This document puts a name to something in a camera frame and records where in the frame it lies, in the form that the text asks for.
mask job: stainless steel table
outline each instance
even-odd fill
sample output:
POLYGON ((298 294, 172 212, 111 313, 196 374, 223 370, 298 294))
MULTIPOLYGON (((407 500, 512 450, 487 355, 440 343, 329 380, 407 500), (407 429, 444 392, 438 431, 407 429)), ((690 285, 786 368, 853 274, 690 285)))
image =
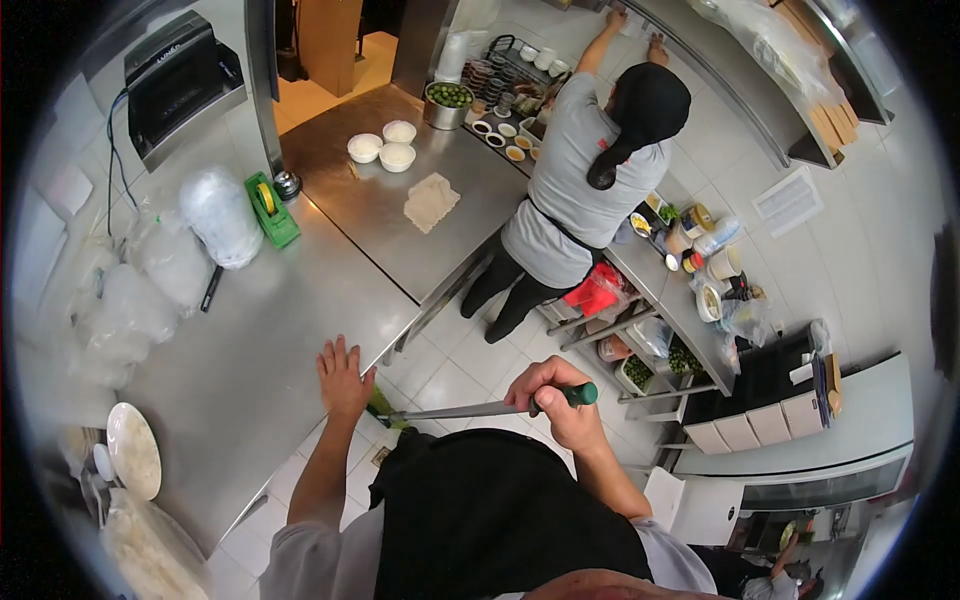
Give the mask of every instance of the stainless steel table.
POLYGON ((151 348, 120 395, 156 434, 156 504, 207 556, 324 416, 324 340, 359 344, 365 371, 420 312, 307 198, 290 209, 300 238, 225 272, 209 313, 151 348))
POLYGON ((514 214, 528 179, 466 130, 433 129, 420 107, 394 85, 384 85, 303 123, 280 144, 284 166, 303 178, 303 192, 425 310, 514 214), (381 134, 395 119, 417 126, 417 159, 404 173, 386 171, 379 160, 359 164, 357 179, 348 167, 347 142, 360 132, 381 134), (403 214, 403 205, 407 190, 434 172, 461 198, 424 234, 403 214))

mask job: green herbs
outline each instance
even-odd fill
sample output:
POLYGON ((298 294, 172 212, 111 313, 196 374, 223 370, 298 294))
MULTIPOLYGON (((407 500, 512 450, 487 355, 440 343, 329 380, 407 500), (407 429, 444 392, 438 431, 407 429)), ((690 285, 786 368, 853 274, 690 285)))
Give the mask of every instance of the green herbs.
POLYGON ((677 211, 677 207, 672 204, 667 204, 666 206, 660 207, 660 218, 667 224, 680 216, 680 212, 677 211))
POLYGON ((426 89, 427 100, 442 107, 463 108, 473 102, 473 94, 463 85, 434 84, 426 89))
POLYGON ((667 358, 667 362, 670 364, 670 371, 677 375, 682 375, 687 371, 695 375, 704 372, 703 365, 701 365, 697 357, 693 355, 690 348, 687 348, 677 336, 674 336, 673 344, 670 345, 670 355, 667 358))
POLYGON ((640 362, 636 355, 631 356, 623 364, 623 372, 634 382, 639 389, 644 389, 650 378, 654 376, 653 372, 647 369, 647 366, 640 362))

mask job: red plastic bag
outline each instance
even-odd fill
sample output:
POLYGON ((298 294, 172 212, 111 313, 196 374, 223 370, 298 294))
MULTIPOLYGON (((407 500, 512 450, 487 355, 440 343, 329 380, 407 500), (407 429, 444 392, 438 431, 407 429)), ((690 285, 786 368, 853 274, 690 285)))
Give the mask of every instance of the red plastic bag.
POLYGON ((564 296, 564 301, 571 307, 579 306, 585 317, 592 317, 611 306, 626 307, 630 303, 629 295, 624 292, 626 285, 619 271, 601 261, 583 283, 564 296))

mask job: dish cloth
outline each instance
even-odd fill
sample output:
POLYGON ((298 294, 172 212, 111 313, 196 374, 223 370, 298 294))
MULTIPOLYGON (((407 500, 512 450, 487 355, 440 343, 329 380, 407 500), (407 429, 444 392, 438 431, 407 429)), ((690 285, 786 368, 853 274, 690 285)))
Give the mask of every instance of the dish cloth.
POLYGON ((450 181, 439 173, 426 176, 407 191, 403 214, 423 233, 429 233, 460 200, 450 181))

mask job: hand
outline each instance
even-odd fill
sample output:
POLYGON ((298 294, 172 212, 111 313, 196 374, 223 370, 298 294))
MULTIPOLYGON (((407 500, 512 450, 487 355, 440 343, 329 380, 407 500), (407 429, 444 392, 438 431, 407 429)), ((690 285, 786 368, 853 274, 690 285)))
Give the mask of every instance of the hand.
POLYGON ((554 385, 580 385, 590 378, 560 356, 532 363, 510 385, 505 404, 514 404, 518 412, 529 411, 530 399, 550 419, 550 433, 557 444, 573 452, 584 452, 607 445, 596 404, 571 407, 554 385))
POLYGON ((623 24, 627 22, 627 10, 622 6, 616 7, 607 13, 607 28, 615 32, 620 31, 623 24))
POLYGON ((653 34, 650 36, 650 47, 647 49, 647 62, 666 66, 670 62, 670 56, 666 50, 663 50, 663 34, 653 34))
POLYGON ((346 340, 337 336, 337 344, 326 341, 324 353, 317 354, 317 373, 320 375, 320 396, 331 420, 341 420, 350 427, 360 420, 373 393, 376 367, 370 367, 360 380, 360 347, 345 352, 346 340))

